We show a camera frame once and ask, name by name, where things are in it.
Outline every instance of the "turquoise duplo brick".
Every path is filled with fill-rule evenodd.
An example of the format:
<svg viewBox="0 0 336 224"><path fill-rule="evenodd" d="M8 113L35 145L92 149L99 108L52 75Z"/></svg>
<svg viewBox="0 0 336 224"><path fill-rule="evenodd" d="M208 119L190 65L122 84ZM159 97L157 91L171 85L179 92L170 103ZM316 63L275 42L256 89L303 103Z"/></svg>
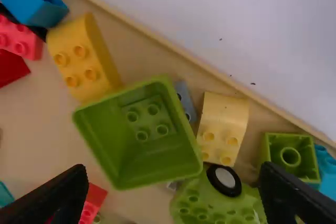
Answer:
<svg viewBox="0 0 336 224"><path fill-rule="evenodd" d="M265 133L261 144L259 165L271 161L312 187L319 187L321 178L311 136Z"/></svg>
<svg viewBox="0 0 336 224"><path fill-rule="evenodd" d="M4 183L0 182L0 208L14 202L14 197Z"/></svg>
<svg viewBox="0 0 336 224"><path fill-rule="evenodd" d="M195 123L197 121L197 114L187 84L185 81L178 81L175 83L175 89L177 96L182 103L186 117L189 122Z"/></svg>
<svg viewBox="0 0 336 224"><path fill-rule="evenodd" d="M79 108L73 120L116 189L184 179L202 171L194 133L166 77Z"/></svg>
<svg viewBox="0 0 336 224"><path fill-rule="evenodd" d="M22 24L53 27L69 12L62 0L1 0Z"/></svg>
<svg viewBox="0 0 336 224"><path fill-rule="evenodd" d="M336 201L336 159L322 145L315 145L319 163L321 185L319 191Z"/></svg>

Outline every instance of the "black tire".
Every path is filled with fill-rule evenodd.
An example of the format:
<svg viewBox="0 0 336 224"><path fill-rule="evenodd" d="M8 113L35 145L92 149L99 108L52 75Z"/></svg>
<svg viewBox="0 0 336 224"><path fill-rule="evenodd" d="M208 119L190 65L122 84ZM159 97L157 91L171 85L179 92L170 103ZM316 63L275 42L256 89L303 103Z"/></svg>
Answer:
<svg viewBox="0 0 336 224"><path fill-rule="evenodd" d="M231 175L229 177L229 181L227 184L223 183L223 178L219 178L218 174L219 172L221 173L226 173L225 176ZM236 172L228 166L222 166L222 165L211 165L208 170L206 171L206 176L211 183L211 185L221 194L235 198L238 197L242 193L242 182L240 181L240 178L236 174Z"/></svg>

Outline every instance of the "green baseplate piece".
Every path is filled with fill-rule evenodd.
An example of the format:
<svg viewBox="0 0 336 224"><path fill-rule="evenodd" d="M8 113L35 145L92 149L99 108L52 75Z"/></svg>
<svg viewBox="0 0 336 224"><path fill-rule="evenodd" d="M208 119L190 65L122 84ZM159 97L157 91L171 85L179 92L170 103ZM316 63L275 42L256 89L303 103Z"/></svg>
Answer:
<svg viewBox="0 0 336 224"><path fill-rule="evenodd" d="M166 77L79 108L73 121L116 189L196 176L201 153Z"/></svg>
<svg viewBox="0 0 336 224"><path fill-rule="evenodd" d="M311 136L300 134L265 133L261 142L259 169L271 161L303 182L318 188L321 183L319 166Z"/></svg>
<svg viewBox="0 0 336 224"><path fill-rule="evenodd" d="M266 224L257 188L242 184L242 192L231 198L209 182L206 167L200 176L187 179L170 202L175 224Z"/></svg>

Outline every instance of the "lego duplo brick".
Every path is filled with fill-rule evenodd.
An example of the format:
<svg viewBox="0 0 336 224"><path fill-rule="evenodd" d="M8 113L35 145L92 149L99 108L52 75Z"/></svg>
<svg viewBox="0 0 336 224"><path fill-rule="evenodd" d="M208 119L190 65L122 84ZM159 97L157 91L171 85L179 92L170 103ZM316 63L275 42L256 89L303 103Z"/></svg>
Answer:
<svg viewBox="0 0 336 224"><path fill-rule="evenodd" d="M315 145L321 185L319 191L336 201L336 159L322 145Z"/></svg>
<svg viewBox="0 0 336 224"><path fill-rule="evenodd" d="M39 60L43 44L43 41L28 27L14 24L4 15L0 15L0 49L29 60Z"/></svg>
<svg viewBox="0 0 336 224"><path fill-rule="evenodd" d="M233 166L249 116L246 99L205 92L197 142L203 161Z"/></svg>
<svg viewBox="0 0 336 224"><path fill-rule="evenodd" d="M197 121L197 113L191 99L187 84L185 81L178 81L175 83L176 94L182 103L182 107L185 111L185 116L190 123Z"/></svg>
<svg viewBox="0 0 336 224"><path fill-rule="evenodd" d="M107 196L107 191L89 183L89 191L83 206L79 224L92 224Z"/></svg>
<svg viewBox="0 0 336 224"><path fill-rule="evenodd" d="M91 13L49 30L47 46L70 93L80 102L96 101L122 87Z"/></svg>
<svg viewBox="0 0 336 224"><path fill-rule="evenodd" d="M230 193L239 184L239 177L230 177L229 167L217 166L214 176ZM240 193L231 197L221 193L208 178L205 167L200 176L187 179L170 202L174 224L257 224L266 223L266 216L256 188L240 184Z"/></svg>
<svg viewBox="0 0 336 224"><path fill-rule="evenodd" d="M69 12L62 0L1 0L22 24L53 27Z"/></svg>
<svg viewBox="0 0 336 224"><path fill-rule="evenodd" d="M0 181L0 208L5 207L14 201L14 197L5 184Z"/></svg>
<svg viewBox="0 0 336 224"><path fill-rule="evenodd" d="M0 88L30 73L22 57L0 49Z"/></svg>
<svg viewBox="0 0 336 224"><path fill-rule="evenodd" d="M166 77L79 108L73 120L116 189L183 179L202 170L195 136Z"/></svg>
<svg viewBox="0 0 336 224"><path fill-rule="evenodd" d="M270 161L311 186L319 187L321 178L311 136L265 133L260 151L259 167L263 162Z"/></svg>

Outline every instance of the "blue duplo brick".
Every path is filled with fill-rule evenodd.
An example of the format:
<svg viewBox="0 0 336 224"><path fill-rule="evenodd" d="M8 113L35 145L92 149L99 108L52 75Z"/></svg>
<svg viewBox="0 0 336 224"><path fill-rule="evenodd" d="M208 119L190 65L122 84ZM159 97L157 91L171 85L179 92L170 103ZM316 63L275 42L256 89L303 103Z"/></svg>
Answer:
<svg viewBox="0 0 336 224"><path fill-rule="evenodd" d="M315 145L317 161L321 175L319 191L329 198L336 200L336 159L322 145Z"/></svg>
<svg viewBox="0 0 336 224"><path fill-rule="evenodd" d="M62 0L1 0L11 14L27 26L54 27L69 12Z"/></svg>
<svg viewBox="0 0 336 224"><path fill-rule="evenodd" d="M197 114L191 99L190 93L188 91L187 84L185 81L178 81L175 83L175 90L179 100L182 103L185 115L188 118L190 123L197 121Z"/></svg>

